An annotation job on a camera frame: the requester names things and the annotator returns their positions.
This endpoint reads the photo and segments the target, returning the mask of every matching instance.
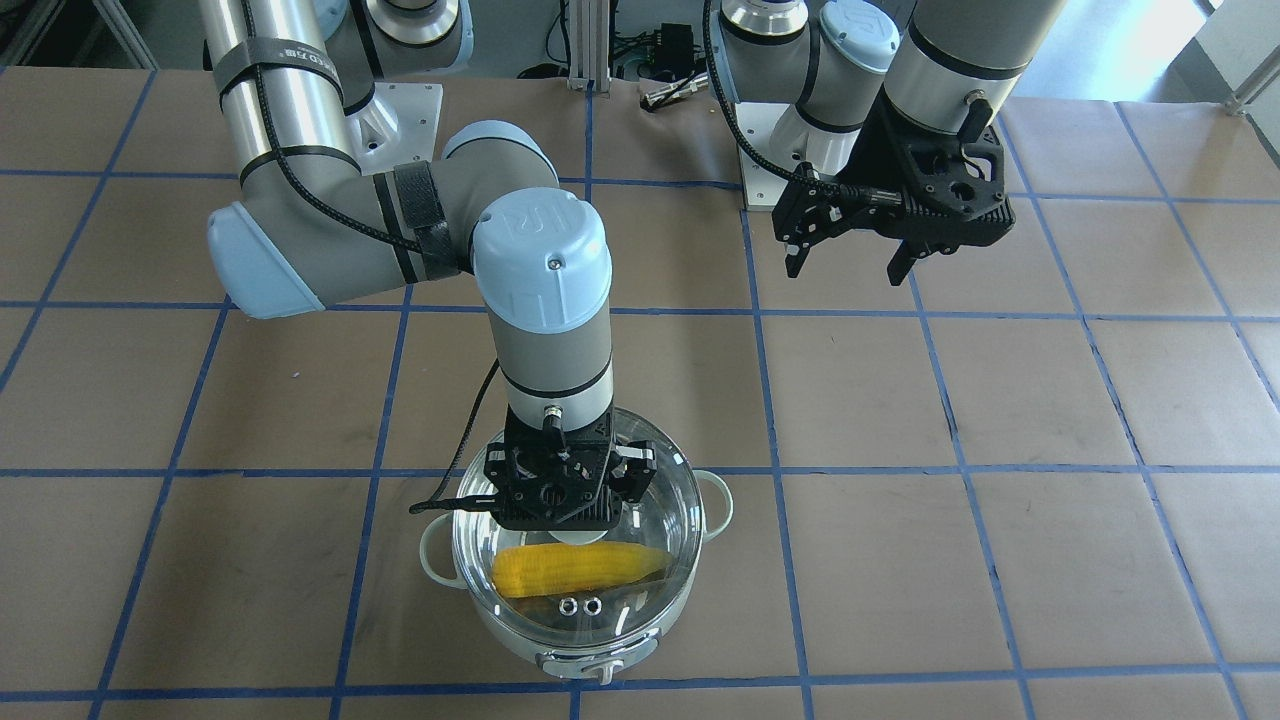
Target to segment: pot handle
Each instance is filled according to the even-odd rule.
[[[444,528],[444,524],[453,520],[453,512],[445,512],[435,520],[431,520],[422,530],[422,539],[417,542],[417,560],[422,564],[422,571],[426,573],[428,578],[431,578],[436,583],[447,588],[457,588],[460,591],[467,589],[467,582],[462,578],[445,578],[440,575],[431,568],[431,561],[426,559],[426,546],[431,543],[431,538]]]
[[[723,478],[709,470],[694,470],[694,479],[716,486],[716,489],[721,491],[721,495],[724,496],[724,506],[728,509],[724,521],[719,527],[703,533],[703,542],[709,542],[719,537],[728,528],[730,521],[733,520],[733,493],[728,491],[728,484],[724,483]]]

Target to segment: corn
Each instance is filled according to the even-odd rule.
[[[630,542],[525,544],[498,551],[493,583],[508,598],[562,594],[625,585],[669,564],[667,551]]]

